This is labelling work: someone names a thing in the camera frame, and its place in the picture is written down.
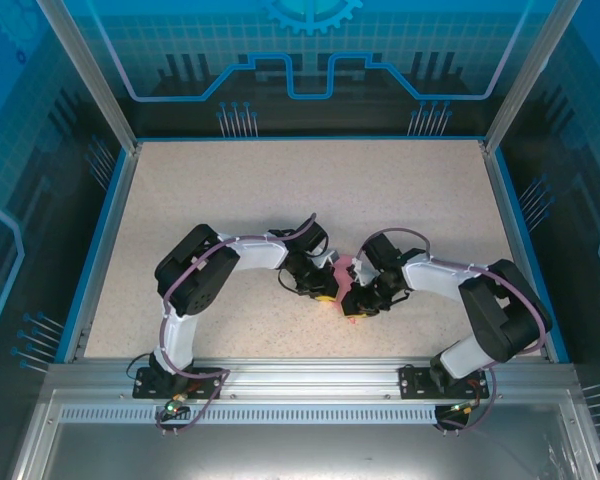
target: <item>speckled work surface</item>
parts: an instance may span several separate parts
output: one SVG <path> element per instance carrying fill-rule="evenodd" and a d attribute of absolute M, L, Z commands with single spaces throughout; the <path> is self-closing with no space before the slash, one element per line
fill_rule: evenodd
<path fill-rule="evenodd" d="M 476 141 L 146 143 L 86 356 L 153 349 L 161 314 L 153 271 L 195 225 L 263 233 L 295 228 L 313 211 L 341 253 L 380 228 L 408 226 L 439 257 L 511 255 Z M 403 251 L 420 246 L 390 238 Z M 426 292 L 352 324 L 331 304 L 283 290 L 273 271 L 245 271 L 205 311 L 194 349 L 199 357 L 431 356 L 469 333 L 461 304 Z"/>

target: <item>gear graphic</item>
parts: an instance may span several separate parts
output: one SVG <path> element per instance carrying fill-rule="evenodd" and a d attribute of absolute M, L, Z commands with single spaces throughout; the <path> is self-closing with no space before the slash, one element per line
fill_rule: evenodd
<path fill-rule="evenodd" d="M 362 0 L 264 0 L 269 20 L 278 20 L 281 28 L 290 27 L 294 34 L 307 35 L 340 28 L 340 22 L 351 20 L 353 9 L 360 7 Z"/>
<path fill-rule="evenodd" d="M 22 49 L 35 38 L 39 27 L 35 0 L 0 0 L 0 28 Z"/>

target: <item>metal base plate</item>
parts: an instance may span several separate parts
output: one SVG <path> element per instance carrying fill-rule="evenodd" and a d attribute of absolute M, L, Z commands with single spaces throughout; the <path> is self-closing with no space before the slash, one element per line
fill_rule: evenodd
<path fill-rule="evenodd" d="M 190 373 L 213 373 L 217 372 L 218 368 L 191 368 Z M 165 391 L 161 388 L 160 378 L 156 372 L 150 367 L 139 368 L 136 373 L 136 381 L 133 386 L 133 398 L 148 398 L 148 399 L 170 399 L 182 391 L 188 391 L 188 398 L 191 400 L 208 400 L 216 388 L 213 382 L 216 378 L 207 380 L 190 380 L 185 388 L 178 388 L 179 391 Z"/>
<path fill-rule="evenodd" d="M 429 367 L 406 365 L 398 369 L 398 379 L 400 397 L 403 400 L 472 400 L 476 397 L 476 391 L 469 380 L 475 380 L 479 384 L 483 381 L 484 385 L 480 387 L 480 398 L 489 398 L 489 388 L 484 372 L 474 372 L 459 380 L 455 385 L 447 387 L 444 392 L 440 392 L 438 386 L 431 380 Z"/>

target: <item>metal post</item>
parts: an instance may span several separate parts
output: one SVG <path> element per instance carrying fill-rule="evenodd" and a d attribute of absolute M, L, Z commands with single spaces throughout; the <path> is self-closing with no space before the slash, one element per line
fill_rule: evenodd
<path fill-rule="evenodd" d="M 76 67 L 116 138 L 129 154 L 138 143 L 113 92 L 62 0 L 37 0 L 67 55 Z"/>
<path fill-rule="evenodd" d="M 546 62 L 558 45 L 562 34 L 578 9 L 581 0 L 558 0 L 538 35 L 536 42 L 513 82 L 511 90 L 502 102 L 486 136 L 488 152 L 494 152 L 520 111 L 531 88 L 544 70 Z"/>

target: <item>blue printed backdrop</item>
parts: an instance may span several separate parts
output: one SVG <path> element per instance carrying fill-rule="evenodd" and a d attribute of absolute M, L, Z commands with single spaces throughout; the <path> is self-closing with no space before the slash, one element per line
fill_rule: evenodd
<path fill-rule="evenodd" d="M 600 1 L 582 2 L 502 151 L 569 353 L 600 383 Z"/>
<path fill-rule="evenodd" d="M 0 478 L 56 348 L 33 321 L 62 330 L 119 150 L 36 2 L 0 0 Z"/>
<path fill-rule="evenodd" d="M 68 6 L 140 136 L 255 136 L 231 102 L 262 135 L 437 136 L 486 133 L 554 1 L 496 3 Z"/>

